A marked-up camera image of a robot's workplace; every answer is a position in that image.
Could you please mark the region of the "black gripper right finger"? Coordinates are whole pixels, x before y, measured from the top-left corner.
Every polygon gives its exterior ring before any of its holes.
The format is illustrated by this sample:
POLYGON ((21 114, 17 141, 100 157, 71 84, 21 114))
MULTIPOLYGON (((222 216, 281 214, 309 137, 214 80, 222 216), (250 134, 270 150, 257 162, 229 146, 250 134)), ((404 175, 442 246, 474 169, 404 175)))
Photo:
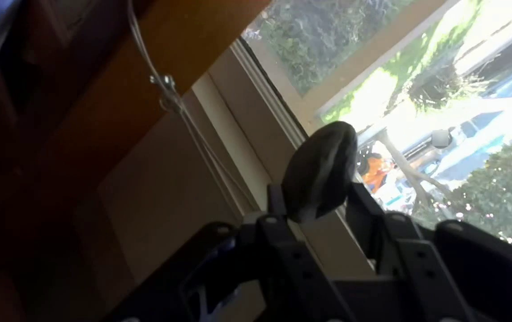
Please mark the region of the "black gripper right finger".
POLYGON ((478 322, 438 250, 410 216, 384 212, 363 184, 352 182, 345 221, 376 273, 399 288, 404 322, 478 322))

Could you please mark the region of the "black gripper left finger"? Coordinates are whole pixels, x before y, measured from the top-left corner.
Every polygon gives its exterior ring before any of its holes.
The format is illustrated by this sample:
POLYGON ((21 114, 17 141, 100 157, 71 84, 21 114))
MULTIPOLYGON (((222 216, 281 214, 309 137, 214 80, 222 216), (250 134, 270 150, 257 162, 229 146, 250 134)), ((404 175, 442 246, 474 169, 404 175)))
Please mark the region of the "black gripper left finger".
POLYGON ((291 232, 279 184, 266 187, 266 212, 256 221, 256 241, 266 264, 259 279, 266 304, 261 322, 356 322, 306 243, 291 232))

